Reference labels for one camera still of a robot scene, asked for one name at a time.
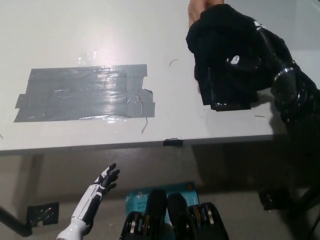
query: robotic arm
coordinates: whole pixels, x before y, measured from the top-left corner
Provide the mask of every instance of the robotic arm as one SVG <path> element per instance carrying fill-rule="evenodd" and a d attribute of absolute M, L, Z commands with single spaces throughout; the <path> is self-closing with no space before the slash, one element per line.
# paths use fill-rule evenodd
<path fill-rule="evenodd" d="M 271 93 L 287 133 L 298 149 L 313 154 L 320 146 L 320 90 L 292 60 L 284 42 L 281 47 L 290 62 L 278 56 L 268 30 L 256 21 L 255 26 L 263 61 L 273 73 Z"/>
<path fill-rule="evenodd" d="M 120 170 L 111 172 L 115 167 L 115 163 L 109 166 L 88 187 L 72 214 L 70 225 L 58 235 L 57 240 L 82 240 L 91 231 L 104 195 L 117 185 L 113 182 Z"/>

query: blue box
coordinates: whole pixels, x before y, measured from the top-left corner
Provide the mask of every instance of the blue box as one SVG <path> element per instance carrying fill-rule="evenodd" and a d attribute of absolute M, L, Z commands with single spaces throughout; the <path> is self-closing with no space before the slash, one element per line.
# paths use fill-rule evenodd
<path fill-rule="evenodd" d="M 131 191 L 125 198 L 125 210 L 128 215 L 130 212 L 145 212 L 149 193 L 152 189 L 163 189 L 166 195 L 180 193 L 188 206 L 199 204 L 198 194 L 194 182 L 184 182 L 171 185 L 146 187 Z M 168 210 L 166 211 L 164 221 L 171 225 Z"/>

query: debris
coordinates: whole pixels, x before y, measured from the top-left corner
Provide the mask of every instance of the debris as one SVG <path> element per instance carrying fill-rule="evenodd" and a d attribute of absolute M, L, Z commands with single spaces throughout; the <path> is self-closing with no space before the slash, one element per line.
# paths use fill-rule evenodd
<path fill-rule="evenodd" d="M 144 134 L 144 131 L 145 131 L 147 125 L 148 125 L 148 118 L 145 118 L 145 121 L 146 121 L 146 123 L 145 123 L 144 127 L 141 130 L 141 134 Z"/>
<path fill-rule="evenodd" d="M 175 59 L 175 60 L 172 60 L 169 64 L 169 66 L 171 66 L 171 64 L 174 62 L 174 61 L 177 61 L 178 59 Z"/>

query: cable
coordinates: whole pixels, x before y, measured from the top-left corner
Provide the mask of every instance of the cable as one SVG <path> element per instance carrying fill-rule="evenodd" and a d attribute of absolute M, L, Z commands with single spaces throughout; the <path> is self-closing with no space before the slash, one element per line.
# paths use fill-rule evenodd
<path fill-rule="evenodd" d="M 319 222 L 320 222 L 320 212 L 319 212 L 318 217 L 316 218 L 316 220 L 315 220 L 315 222 L 314 222 L 314 224 L 313 224 L 313 226 L 312 226 L 312 228 L 311 228 L 306 240 L 310 240 L 311 239 L 311 237 L 314 234 L 314 231 L 315 231 L 315 229 L 316 229 L 316 227 L 317 227 Z"/>

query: human hand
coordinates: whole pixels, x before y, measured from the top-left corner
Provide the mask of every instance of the human hand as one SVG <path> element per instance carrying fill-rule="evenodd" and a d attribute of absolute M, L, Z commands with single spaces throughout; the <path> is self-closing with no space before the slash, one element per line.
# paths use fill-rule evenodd
<path fill-rule="evenodd" d="M 189 27 L 200 18 L 200 14 L 208 7 L 224 3 L 224 0 L 190 0 L 188 7 Z"/>

